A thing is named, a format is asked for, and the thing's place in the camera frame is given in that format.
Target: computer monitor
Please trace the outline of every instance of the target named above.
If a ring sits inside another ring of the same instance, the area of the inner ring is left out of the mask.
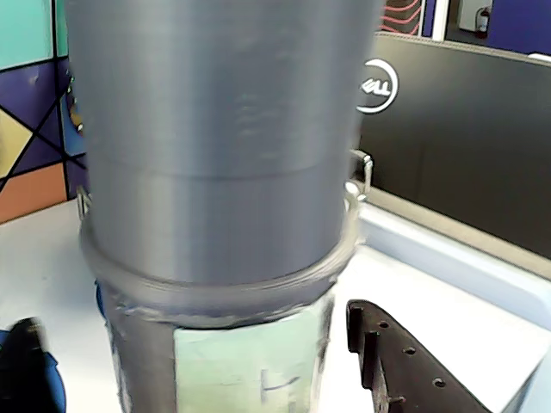
[[[378,33],[362,84],[373,185],[551,258],[551,64]]]

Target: orange panel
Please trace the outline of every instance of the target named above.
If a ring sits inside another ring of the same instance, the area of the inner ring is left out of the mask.
[[[0,223],[67,200],[63,164],[10,178],[0,192]]]

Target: white desk surface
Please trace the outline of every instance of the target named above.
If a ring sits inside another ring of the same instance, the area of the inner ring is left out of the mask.
[[[59,362],[67,411],[118,413],[108,336],[78,226],[73,202],[0,225],[0,328],[39,317]],[[348,299],[387,310],[492,412],[503,410],[551,344],[546,330],[361,247],[337,285],[319,413],[372,411],[357,357],[347,351]]]

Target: gray plastic tube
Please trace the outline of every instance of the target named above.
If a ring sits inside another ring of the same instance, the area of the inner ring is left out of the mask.
[[[93,194],[81,242],[121,389],[134,413],[176,411],[176,327],[283,317],[350,258],[343,185],[381,2],[65,11]]]

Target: gray cylinder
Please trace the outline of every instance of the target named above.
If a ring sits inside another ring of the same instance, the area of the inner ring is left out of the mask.
[[[379,2],[71,0],[97,248],[156,280],[272,280],[340,237]]]

